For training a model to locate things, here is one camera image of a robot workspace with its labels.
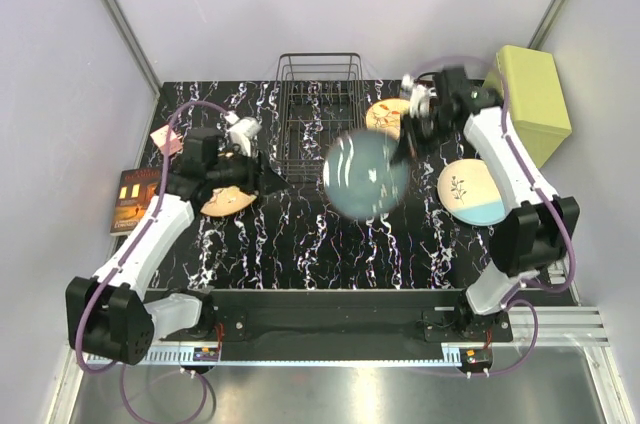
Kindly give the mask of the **teal glazed plate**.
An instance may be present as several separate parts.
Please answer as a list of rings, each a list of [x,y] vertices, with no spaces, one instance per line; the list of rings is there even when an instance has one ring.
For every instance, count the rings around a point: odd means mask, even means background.
[[[409,188],[410,167],[393,164],[398,141],[389,134],[359,129],[336,139],[327,152],[324,193],[342,216],[364,221],[393,211]]]

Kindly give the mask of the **white plate blue band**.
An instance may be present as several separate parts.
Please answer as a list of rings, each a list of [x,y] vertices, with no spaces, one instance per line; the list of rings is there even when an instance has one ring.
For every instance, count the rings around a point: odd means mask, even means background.
[[[443,207],[457,220],[474,226],[493,226],[506,217],[499,190],[485,162],[461,159],[444,167],[437,194]]]

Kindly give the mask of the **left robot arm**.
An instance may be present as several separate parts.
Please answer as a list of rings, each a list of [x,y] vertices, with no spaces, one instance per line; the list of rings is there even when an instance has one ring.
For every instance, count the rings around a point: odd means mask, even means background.
[[[218,189],[236,187],[262,197],[288,189],[269,159],[252,148],[261,129],[252,117],[228,113],[226,134],[194,128],[182,152],[165,159],[161,183],[132,233],[91,277],[74,278],[66,288],[68,339],[83,370],[90,354],[110,363],[136,365],[157,341],[185,331],[196,340],[219,329],[211,296],[178,290],[146,302],[153,275],[180,235]],[[230,144],[220,146],[226,137]]]

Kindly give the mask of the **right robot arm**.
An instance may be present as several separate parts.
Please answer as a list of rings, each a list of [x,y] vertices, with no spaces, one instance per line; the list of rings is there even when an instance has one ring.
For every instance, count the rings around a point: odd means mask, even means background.
[[[508,311],[516,293],[540,288],[540,271],[563,258],[576,265],[572,235],[580,214],[575,198],[560,196],[537,169],[509,117],[509,92],[473,84],[461,66],[434,73],[429,89],[404,75],[409,109],[400,120],[390,162],[418,161],[461,132],[486,164],[506,217],[489,242],[490,260],[454,306],[450,328],[461,338],[483,338]]]

